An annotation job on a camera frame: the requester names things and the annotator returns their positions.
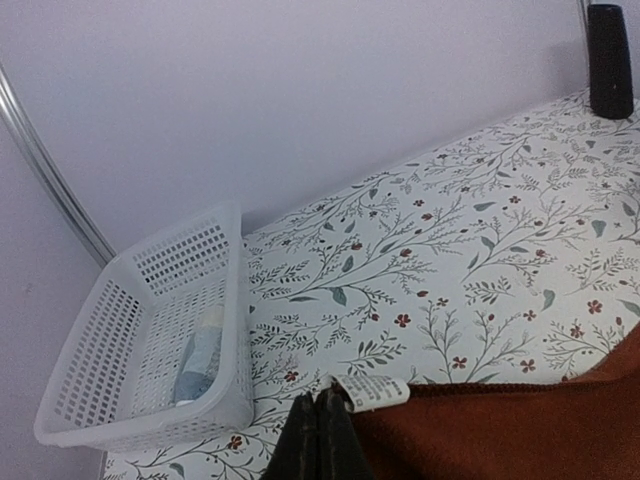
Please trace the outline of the aluminium frame post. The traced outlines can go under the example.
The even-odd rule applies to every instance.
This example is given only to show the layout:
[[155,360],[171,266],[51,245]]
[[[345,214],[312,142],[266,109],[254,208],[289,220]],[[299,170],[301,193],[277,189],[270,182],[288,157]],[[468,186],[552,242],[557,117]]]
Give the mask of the aluminium frame post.
[[106,266],[116,256],[40,138],[1,65],[1,118],[37,180],[91,257]]
[[575,0],[574,3],[577,7],[580,27],[582,31],[582,43],[584,46],[585,58],[588,58],[588,6],[591,4],[591,1]]

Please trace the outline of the right aluminium frame post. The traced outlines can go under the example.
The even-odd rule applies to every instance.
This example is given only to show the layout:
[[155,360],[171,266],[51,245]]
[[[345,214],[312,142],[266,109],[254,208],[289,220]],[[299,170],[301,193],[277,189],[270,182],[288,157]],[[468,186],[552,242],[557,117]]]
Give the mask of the right aluminium frame post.
[[591,1],[575,0],[574,3],[577,7],[580,27],[582,31],[582,43],[584,46],[585,58],[588,58],[588,6],[591,4]]

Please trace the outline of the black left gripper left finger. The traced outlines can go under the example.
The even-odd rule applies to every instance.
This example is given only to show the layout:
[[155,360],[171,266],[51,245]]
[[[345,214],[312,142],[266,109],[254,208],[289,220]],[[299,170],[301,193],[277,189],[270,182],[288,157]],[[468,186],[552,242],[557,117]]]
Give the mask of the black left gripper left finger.
[[262,480],[319,478],[318,418],[311,393],[295,398]]

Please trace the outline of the white plastic basket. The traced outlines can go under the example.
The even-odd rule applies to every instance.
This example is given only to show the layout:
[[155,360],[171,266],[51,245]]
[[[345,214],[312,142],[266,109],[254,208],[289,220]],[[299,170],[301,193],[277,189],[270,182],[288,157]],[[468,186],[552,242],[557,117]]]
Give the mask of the white plastic basket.
[[[254,418],[241,212],[223,202],[116,256],[85,300],[48,381],[34,434],[48,446],[108,452],[167,447]],[[174,386],[197,324],[222,321],[206,393],[179,405]]]

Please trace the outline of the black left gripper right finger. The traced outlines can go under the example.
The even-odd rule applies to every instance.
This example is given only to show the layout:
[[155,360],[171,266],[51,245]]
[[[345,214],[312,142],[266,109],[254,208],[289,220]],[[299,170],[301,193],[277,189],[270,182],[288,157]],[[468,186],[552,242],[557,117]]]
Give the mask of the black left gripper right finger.
[[323,390],[317,398],[317,424],[318,479],[375,478],[344,401],[333,390]]

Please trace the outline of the left aluminium frame post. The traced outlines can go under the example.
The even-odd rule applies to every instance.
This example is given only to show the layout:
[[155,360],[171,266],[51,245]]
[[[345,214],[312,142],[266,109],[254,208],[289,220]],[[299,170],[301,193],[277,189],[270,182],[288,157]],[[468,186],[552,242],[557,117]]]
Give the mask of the left aluminium frame post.
[[91,257],[106,266],[116,256],[40,138],[1,65],[1,118],[37,180]]

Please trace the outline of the dark red towel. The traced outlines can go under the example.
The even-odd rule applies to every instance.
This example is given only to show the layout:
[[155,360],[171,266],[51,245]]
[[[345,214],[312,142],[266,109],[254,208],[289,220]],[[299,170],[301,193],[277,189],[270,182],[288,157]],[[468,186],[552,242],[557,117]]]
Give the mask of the dark red towel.
[[352,423],[377,479],[636,479],[639,332],[566,382],[417,385]]

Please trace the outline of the blue orange patterned towel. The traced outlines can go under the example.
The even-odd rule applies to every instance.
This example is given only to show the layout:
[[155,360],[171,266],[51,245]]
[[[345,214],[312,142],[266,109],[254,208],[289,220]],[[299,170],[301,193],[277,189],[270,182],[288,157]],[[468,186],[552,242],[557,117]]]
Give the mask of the blue orange patterned towel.
[[214,305],[196,322],[175,380],[173,401],[187,405],[202,397],[216,379],[220,364],[224,307]]

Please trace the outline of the black cylinder cup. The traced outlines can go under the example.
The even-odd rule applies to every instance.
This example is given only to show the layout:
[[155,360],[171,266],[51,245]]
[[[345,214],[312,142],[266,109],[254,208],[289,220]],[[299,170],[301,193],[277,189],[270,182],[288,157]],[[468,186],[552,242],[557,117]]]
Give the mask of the black cylinder cup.
[[622,7],[590,4],[587,7],[587,41],[591,109],[605,119],[629,118],[634,112],[634,96]]

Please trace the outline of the floral tablecloth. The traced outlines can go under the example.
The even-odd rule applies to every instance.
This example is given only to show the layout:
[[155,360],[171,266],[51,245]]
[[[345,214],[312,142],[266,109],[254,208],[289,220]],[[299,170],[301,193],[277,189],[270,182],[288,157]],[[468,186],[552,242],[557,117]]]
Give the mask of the floral tablecloth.
[[255,419],[112,454],[109,479],[256,479],[329,373],[555,383],[639,321],[639,119],[585,92],[481,129],[246,238]]

